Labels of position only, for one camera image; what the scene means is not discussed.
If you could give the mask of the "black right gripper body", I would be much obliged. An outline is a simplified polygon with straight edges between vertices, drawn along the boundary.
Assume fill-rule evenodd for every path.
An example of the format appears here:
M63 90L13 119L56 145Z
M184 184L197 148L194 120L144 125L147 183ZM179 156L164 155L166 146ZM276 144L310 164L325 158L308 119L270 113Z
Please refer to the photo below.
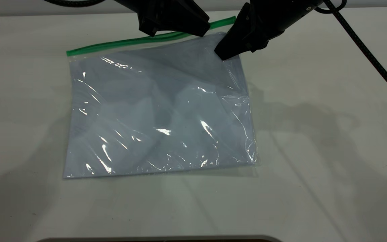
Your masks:
M322 0L251 0L250 31L246 36L249 51L264 49L268 42L305 15L316 9Z

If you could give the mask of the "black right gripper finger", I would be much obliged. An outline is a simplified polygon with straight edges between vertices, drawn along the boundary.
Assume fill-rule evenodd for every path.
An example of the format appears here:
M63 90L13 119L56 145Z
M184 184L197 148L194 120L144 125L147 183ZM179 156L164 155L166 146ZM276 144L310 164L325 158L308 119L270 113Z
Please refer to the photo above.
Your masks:
M225 61L244 52L253 52L251 42L251 33L227 32L217 44L214 52Z
M233 32L249 33L251 31L250 10L251 4L244 3L233 24Z

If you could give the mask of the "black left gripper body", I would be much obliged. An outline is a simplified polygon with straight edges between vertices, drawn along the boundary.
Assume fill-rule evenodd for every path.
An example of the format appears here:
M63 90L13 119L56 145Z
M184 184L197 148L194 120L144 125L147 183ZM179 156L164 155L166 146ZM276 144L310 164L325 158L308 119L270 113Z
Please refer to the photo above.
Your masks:
M147 12L161 13L192 13L207 16L193 0L116 0L127 9L140 14Z

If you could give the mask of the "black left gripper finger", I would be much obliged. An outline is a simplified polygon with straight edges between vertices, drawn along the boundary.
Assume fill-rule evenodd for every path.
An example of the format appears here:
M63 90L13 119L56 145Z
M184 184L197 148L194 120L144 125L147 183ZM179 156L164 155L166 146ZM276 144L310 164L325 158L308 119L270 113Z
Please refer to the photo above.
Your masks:
M139 31L154 37L158 32L159 14L140 13L139 14Z
M168 9L161 18L161 31L202 37L210 29L209 16L202 9Z

